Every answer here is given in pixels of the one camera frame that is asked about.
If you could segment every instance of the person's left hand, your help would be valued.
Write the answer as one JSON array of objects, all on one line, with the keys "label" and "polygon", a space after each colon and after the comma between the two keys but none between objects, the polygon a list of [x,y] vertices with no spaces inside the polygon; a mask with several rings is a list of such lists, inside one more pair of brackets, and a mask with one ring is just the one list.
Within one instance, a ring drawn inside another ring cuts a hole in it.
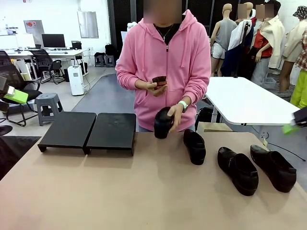
[{"label": "person's left hand", "polygon": [[256,59],[255,59],[256,62],[260,61],[261,55],[262,55],[262,52],[259,50],[258,53],[256,54]]},{"label": "person's left hand", "polygon": [[171,127],[171,129],[169,130],[169,132],[174,132],[176,131],[177,127],[180,125],[180,121],[181,121],[181,115],[182,115],[182,111],[184,109],[183,104],[178,103],[176,105],[173,105],[167,115],[168,116],[174,116],[174,124]]}]

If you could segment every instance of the chair backrest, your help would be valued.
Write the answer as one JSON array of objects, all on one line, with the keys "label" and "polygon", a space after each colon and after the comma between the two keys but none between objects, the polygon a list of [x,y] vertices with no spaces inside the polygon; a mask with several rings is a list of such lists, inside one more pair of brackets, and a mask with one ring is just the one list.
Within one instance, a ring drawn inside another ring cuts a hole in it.
[{"label": "chair backrest", "polygon": [[30,51],[34,56],[34,61],[36,62],[38,67],[49,67],[52,63],[52,59],[47,53],[47,51],[40,50],[31,50]]},{"label": "chair backrest", "polygon": [[7,66],[11,64],[11,59],[5,51],[0,51],[0,66]]},{"label": "chair backrest", "polygon": [[6,78],[7,84],[17,90],[23,90],[26,86],[18,69],[11,63],[10,65],[0,66],[0,76]]}]

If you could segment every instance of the black platform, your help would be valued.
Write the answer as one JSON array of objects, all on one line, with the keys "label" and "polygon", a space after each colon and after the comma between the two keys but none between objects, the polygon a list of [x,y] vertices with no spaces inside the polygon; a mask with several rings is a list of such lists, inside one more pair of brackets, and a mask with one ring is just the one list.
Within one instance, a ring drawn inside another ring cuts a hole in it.
[{"label": "black platform", "polygon": [[44,152],[47,147],[83,149],[88,154],[89,149],[85,147],[91,134],[95,113],[62,112],[53,122],[38,147]]},{"label": "black platform", "polygon": [[98,114],[86,148],[130,150],[133,155],[135,127],[135,114]]}]

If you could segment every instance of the black and white hat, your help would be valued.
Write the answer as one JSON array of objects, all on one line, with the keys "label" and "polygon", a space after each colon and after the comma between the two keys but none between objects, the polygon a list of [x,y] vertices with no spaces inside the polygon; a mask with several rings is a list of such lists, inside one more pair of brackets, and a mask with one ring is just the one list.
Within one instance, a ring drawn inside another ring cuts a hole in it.
[{"label": "black and white hat", "polygon": [[297,11],[293,14],[294,17],[307,19],[307,7],[299,6]]}]

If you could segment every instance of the gray tank top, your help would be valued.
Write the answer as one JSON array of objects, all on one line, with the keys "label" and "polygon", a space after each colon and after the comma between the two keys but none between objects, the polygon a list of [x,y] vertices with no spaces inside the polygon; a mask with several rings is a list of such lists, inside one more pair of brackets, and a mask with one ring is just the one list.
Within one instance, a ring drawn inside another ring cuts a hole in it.
[{"label": "gray tank top", "polygon": [[231,32],[237,27],[237,24],[230,19],[220,21],[220,29],[215,41],[225,50],[228,50]]}]

